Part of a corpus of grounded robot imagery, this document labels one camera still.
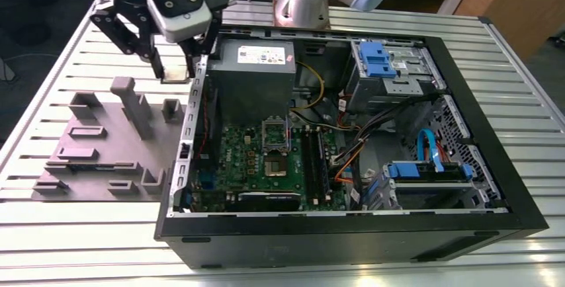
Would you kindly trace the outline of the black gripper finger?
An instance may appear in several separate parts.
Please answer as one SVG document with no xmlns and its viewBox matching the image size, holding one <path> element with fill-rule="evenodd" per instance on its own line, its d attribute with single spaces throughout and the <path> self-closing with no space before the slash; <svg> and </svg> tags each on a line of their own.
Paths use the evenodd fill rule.
<svg viewBox="0 0 565 287">
<path fill-rule="evenodd" d="M 193 58 L 208 55 L 212 51 L 220 30 L 220 17 L 212 17 L 209 27 L 204 33 L 204 37 L 198 40 L 189 38 L 180 42 L 180 48 L 185 58 L 186 77 L 194 78 Z"/>
<path fill-rule="evenodd" d="M 121 0 L 100 0 L 89 19 L 125 55 L 136 54 L 150 65 L 157 79 L 164 78 L 164 67 L 154 47 L 157 27 L 145 6 Z"/>
</svg>

